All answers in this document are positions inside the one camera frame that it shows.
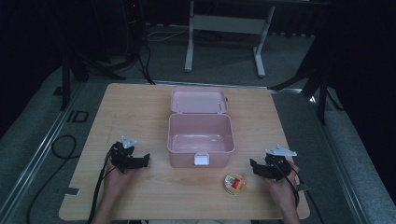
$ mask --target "metal frame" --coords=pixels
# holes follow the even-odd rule
[[[189,45],[187,46],[185,72],[192,70],[192,58],[194,53],[193,32],[194,30],[208,30],[219,32],[234,32],[250,35],[260,35],[261,40],[257,47],[253,48],[254,60],[256,62],[257,74],[265,77],[264,65],[262,63],[262,46],[267,37],[276,7],[270,7],[270,12],[265,20],[231,18],[219,16],[206,16],[194,14],[194,1],[190,1],[190,25]]]

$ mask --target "black cable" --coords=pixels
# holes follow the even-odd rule
[[[300,183],[304,185],[305,182],[301,179],[300,175],[292,167],[290,167],[290,168],[291,168],[291,170],[293,170],[297,174],[298,178],[300,179]],[[308,195],[309,200],[311,200],[311,203],[314,205],[315,211],[317,211],[318,217],[320,219],[320,223],[324,224],[323,217],[321,216],[321,213],[319,212],[317,204],[315,203],[314,198],[312,197],[312,195],[309,192],[309,190],[306,191],[306,194]]]
[[[95,192],[94,192],[94,194],[93,194],[91,212],[90,212],[90,216],[89,216],[88,221],[87,221],[88,224],[90,224],[90,223],[92,222],[93,217],[95,216],[96,204],[97,204],[99,189],[100,189],[100,186],[101,186],[101,184],[102,184],[102,180],[105,178],[105,176],[106,176],[108,173],[110,173],[111,171],[113,171],[113,170],[111,170],[110,172],[108,172],[108,173],[105,175],[105,170],[106,170],[107,161],[108,161],[108,158],[110,157],[110,153],[109,153],[109,152],[110,152],[110,150],[109,150],[109,151],[107,152],[107,154],[106,154],[105,163],[103,164],[102,170],[100,171],[100,174],[99,174],[99,177],[98,177],[98,181],[96,182]]]
[[[283,171],[276,165],[275,160],[274,160],[274,166],[283,175],[283,178],[285,178],[286,181],[288,181],[288,183],[290,184],[291,191],[293,191],[294,198],[295,198],[295,205],[296,205],[296,207],[298,207],[298,204],[300,203],[300,195],[298,194],[298,190],[294,187],[294,185],[291,183],[291,181],[288,179],[288,177],[283,173]]]
[[[115,167],[113,167],[113,169],[109,170],[109,171],[102,177],[102,180],[104,180],[104,179],[106,178],[106,176],[107,176],[108,174],[110,174],[113,170],[115,170],[116,168],[117,168],[117,166],[115,166]]]
[[[154,81],[149,76],[149,59],[150,59],[150,55],[151,55],[151,50],[148,49],[148,61],[146,63],[146,66],[143,65],[142,58],[140,57],[140,54],[137,54],[137,59],[138,59],[138,61],[140,63],[140,66],[142,67],[141,72],[143,73],[143,76],[145,77],[145,79],[148,81],[149,84],[155,85]]]
[[[64,157],[64,156],[60,156],[58,153],[56,153],[56,151],[55,151],[55,144],[60,140],[60,139],[62,139],[62,138],[71,138],[72,140],[73,140],[73,148],[72,148],[72,150],[70,151],[70,154],[67,156],[67,157]],[[56,156],[56,157],[58,157],[58,158],[60,158],[60,159],[63,159],[64,160],[64,162],[61,164],[61,166],[59,166],[59,168],[50,176],[50,178],[46,181],[46,183],[44,183],[44,185],[40,188],[40,190],[37,192],[37,194],[35,195],[35,197],[33,198],[33,200],[30,202],[30,204],[29,204],[29,207],[28,207],[28,210],[27,210],[27,213],[26,213],[26,223],[27,224],[30,224],[30,214],[31,214],[31,212],[32,212],[32,208],[33,208],[33,205],[35,204],[35,200],[38,198],[38,196],[41,194],[41,192],[43,191],[43,189],[48,185],[48,183],[51,181],[51,179],[56,175],[56,174],[58,174],[58,172],[64,167],[64,165],[69,161],[69,160],[72,160],[72,159],[75,159],[75,158],[79,158],[79,155],[77,155],[77,156],[72,156],[73,154],[74,154],[74,152],[75,152],[75,150],[76,150],[76,147],[77,147],[77,140],[76,140],[76,138],[74,137],[74,136],[72,136],[72,135],[69,135],[69,134],[66,134],[66,135],[63,135],[63,136],[60,136],[60,137],[58,137],[58,138],[56,138],[53,142],[52,142],[52,144],[50,145],[50,149],[51,149],[51,151],[52,151],[52,153]]]

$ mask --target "bottle cap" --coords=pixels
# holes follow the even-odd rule
[[[229,174],[224,178],[224,188],[230,194],[239,194],[246,185],[245,178],[239,174]]]

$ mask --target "wooden table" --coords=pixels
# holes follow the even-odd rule
[[[288,147],[268,90],[223,88],[228,98],[235,151],[224,168],[173,168],[167,149],[172,86],[110,84],[70,183],[79,194],[65,195],[59,215],[87,219],[94,187],[112,144],[125,135],[137,140],[134,156],[150,153],[148,168],[138,170],[115,209],[116,219],[273,219],[281,218],[262,178],[249,159],[263,163],[264,149]],[[245,177],[245,190],[229,194],[227,174]],[[300,192],[298,213],[309,216]]]

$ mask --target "hand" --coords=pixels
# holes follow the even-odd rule
[[[131,180],[134,176],[135,170],[126,169],[123,174],[111,163],[110,160],[111,158],[108,160],[106,165],[103,199],[114,199],[117,201],[132,182]]]
[[[289,165],[292,169],[294,169],[295,172],[299,172],[299,168],[292,161],[289,161]],[[291,170],[287,178],[296,189],[297,183],[295,177],[297,174],[294,171]],[[279,207],[285,223],[300,223],[297,215],[293,189],[291,188],[291,185],[288,183],[288,181],[285,178],[279,181],[264,178],[264,182],[268,186],[271,197]]]
[[[92,220],[94,224],[110,223],[115,204],[122,193],[128,188],[134,176],[135,170],[126,169],[125,174],[123,174],[110,160],[108,160],[106,165],[105,174],[107,175],[104,179],[105,183],[102,200]]]

